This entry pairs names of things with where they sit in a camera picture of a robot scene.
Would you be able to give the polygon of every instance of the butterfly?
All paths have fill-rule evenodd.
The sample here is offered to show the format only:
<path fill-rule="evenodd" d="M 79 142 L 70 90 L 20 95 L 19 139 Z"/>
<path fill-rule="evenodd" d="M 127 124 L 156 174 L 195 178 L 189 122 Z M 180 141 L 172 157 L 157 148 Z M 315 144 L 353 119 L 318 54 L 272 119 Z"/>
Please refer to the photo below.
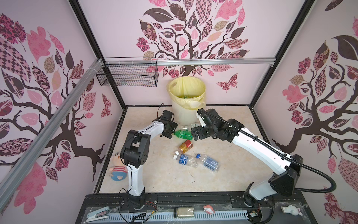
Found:
<path fill-rule="evenodd" d="M 229 90 L 230 87 L 237 88 L 237 86 L 236 86 L 237 81 L 235 81 L 235 80 L 237 80 L 237 73 L 230 78 L 229 82 L 218 82 L 217 84 L 218 84 L 218 86 L 222 87 L 223 90 L 225 90 L 227 92 L 227 90 Z"/>
<path fill-rule="evenodd" d="M 102 110 L 101 113 L 101 118 L 104 116 L 109 116 L 111 115 L 111 110 L 110 107 L 112 106 L 112 103 L 110 100 L 107 99 L 107 97 L 102 93 L 102 99 L 103 99 L 103 103 L 105 104 L 104 109 Z"/>

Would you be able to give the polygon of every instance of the aluminum rail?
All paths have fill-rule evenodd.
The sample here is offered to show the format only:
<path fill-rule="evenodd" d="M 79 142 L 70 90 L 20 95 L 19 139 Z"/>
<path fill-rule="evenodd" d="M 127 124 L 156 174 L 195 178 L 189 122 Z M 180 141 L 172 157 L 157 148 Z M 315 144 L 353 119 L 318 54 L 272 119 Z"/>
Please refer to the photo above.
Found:
<path fill-rule="evenodd" d="M 96 59 L 79 80 L 76 87 L 68 95 L 64 103 L 51 117 L 47 125 L 42 129 L 39 135 L 36 136 L 30 147 L 24 152 L 19 161 L 0 183 L 0 210 L 4 208 L 22 180 L 32 169 L 32 166 L 58 130 L 63 119 L 65 119 L 73 108 L 73 105 L 80 98 L 82 92 L 86 89 L 88 83 L 100 68 L 102 68 L 102 60 Z"/>
<path fill-rule="evenodd" d="M 154 60 L 115 61 L 116 58 L 106 58 L 106 65 L 155 64 Z M 275 58 L 229 58 L 229 59 L 183 59 L 157 60 L 158 66 L 176 65 L 234 65 L 234 64 L 273 64 Z"/>

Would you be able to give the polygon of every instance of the white rabbit figurine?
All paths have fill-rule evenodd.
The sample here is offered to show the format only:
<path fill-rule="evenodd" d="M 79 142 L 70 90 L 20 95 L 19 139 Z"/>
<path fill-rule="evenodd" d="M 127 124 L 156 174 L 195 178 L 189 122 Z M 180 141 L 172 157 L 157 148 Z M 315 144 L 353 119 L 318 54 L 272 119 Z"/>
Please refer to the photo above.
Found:
<path fill-rule="evenodd" d="M 293 205 L 289 205 L 287 207 L 282 207 L 281 206 L 281 209 L 282 209 L 282 212 L 284 213 L 291 213 L 293 215 L 300 215 L 302 216 L 303 214 L 301 213 L 301 209 L 300 208 L 297 208 Z"/>

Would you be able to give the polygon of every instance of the trash can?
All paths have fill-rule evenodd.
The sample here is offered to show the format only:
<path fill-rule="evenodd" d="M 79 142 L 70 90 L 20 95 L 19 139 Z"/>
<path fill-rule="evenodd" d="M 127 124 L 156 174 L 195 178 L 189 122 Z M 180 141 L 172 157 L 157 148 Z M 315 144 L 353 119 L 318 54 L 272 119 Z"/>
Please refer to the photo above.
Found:
<path fill-rule="evenodd" d="M 205 107 L 205 89 L 203 81 L 191 76 L 176 78 L 168 84 L 173 113 L 179 124 L 198 121 L 197 110 Z"/>

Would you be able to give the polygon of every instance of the figurine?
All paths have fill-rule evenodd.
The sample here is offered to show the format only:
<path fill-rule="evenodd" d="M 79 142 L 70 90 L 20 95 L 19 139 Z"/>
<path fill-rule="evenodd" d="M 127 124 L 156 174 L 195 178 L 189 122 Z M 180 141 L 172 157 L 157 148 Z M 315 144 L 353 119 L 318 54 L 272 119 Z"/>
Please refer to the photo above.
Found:
<path fill-rule="evenodd" d="M 303 214 L 301 213 L 301 209 L 300 208 L 297 208 L 293 205 L 289 205 L 287 207 L 282 207 L 281 206 L 281 209 L 282 209 L 282 212 L 284 213 L 291 213 L 293 215 L 300 215 L 302 216 Z"/>
<path fill-rule="evenodd" d="M 127 167 L 123 164 L 120 156 L 120 152 L 117 152 L 114 156 L 112 156 L 112 161 L 114 167 L 109 168 L 111 172 L 109 175 L 114 181 L 121 181 L 127 177 Z"/>

